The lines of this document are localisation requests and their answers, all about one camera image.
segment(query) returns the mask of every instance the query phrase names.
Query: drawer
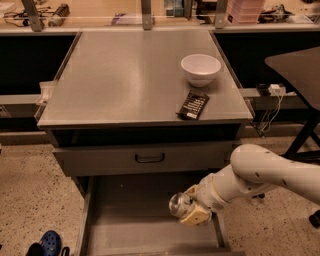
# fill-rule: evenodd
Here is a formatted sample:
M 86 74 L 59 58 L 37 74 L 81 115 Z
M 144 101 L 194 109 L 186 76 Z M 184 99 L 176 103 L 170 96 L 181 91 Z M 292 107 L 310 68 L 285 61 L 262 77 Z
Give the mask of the drawer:
M 224 167 L 233 141 L 55 148 L 66 176 L 207 170 Z
M 91 177 L 74 255 L 245 255 L 228 247 L 221 214 L 198 227 L 170 215 L 171 196 L 201 178 L 190 172 Z

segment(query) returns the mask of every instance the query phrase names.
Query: white bowl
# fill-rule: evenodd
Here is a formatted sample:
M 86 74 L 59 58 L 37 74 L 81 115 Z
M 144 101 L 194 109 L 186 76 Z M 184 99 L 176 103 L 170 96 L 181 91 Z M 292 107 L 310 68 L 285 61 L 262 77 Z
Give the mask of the white bowl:
M 218 59 L 205 55 L 193 54 L 181 61 L 185 78 L 196 87 L 202 87 L 212 82 L 221 70 Z

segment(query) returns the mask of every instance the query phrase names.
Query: electrical cord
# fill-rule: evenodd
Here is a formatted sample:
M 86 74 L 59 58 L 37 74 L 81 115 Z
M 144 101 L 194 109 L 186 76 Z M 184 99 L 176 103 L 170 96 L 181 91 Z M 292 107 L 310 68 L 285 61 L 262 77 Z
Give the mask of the electrical cord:
M 273 120 L 276 118 L 276 116 L 278 115 L 280 109 L 281 109 L 281 102 L 283 100 L 283 96 L 285 94 L 285 91 L 283 91 L 283 93 L 281 95 L 279 95 L 275 90 L 272 90 L 272 93 L 274 93 L 277 98 L 278 98 L 278 104 L 277 104 L 277 108 L 272 110 L 268 115 L 267 115 L 267 123 L 261 128 L 261 132 L 269 132 L 271 130 L 271 123 L 273 122 Z
M 50 9 L 51 9 L 51 6 L 38 8 L 37 11 L 39 13 L 39 17 L 44 18 L 44 19 L 51 17 L 48 14 L 52 15 L 54 12 L 49 11 Z M 3 19 L 4 19 L 5 23 L 14 25 L 16 27 L 27 27 L 30 25 L 28 15 L 25 12 L 25 10 L 22 12 L 19 12 L 19 13 L 18 12 L 7 12 L 4 14 Z M 9 21 L 10 19 L 14 20 L 14 21 L 22 20 L 22 25 L 19 25 L 15 22 L 11 22 L 11 21 Z
M 61 256 L 69 256 L 69 255 L 70 255 L 70 248 L 66 246 L 62 249 Z

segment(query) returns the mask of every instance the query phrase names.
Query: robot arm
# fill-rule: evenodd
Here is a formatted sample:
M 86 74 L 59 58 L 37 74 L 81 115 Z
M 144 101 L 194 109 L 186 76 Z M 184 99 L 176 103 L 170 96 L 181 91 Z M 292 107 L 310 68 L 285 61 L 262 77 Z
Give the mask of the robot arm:
M 186 225 L 211 219 L 224 205 L 239 197 L 252 197 L 278 186 L 320 205 L 320 166 L 282 158 L 257 145 L 241 145 L 231 163 L 204 177 L 184 193 L 174 195 L 170 212 Z

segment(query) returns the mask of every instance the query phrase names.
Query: gray table top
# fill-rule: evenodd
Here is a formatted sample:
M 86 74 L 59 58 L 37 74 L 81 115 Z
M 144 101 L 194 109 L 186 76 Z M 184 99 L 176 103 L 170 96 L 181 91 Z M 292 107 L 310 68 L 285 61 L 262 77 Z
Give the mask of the gray table top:
M 265 63 L 290 82 L 310 107 L 320 110 L 320 47 L 270 56 Z
M 202 53 L 222 72 L 197 89 L 210 96 L 199 120 L 176 115 L 191 86 L 181 60 Z M 252 119 L 207 30 L 84 32 L 38 123 L 40 128 L 235 123 Z

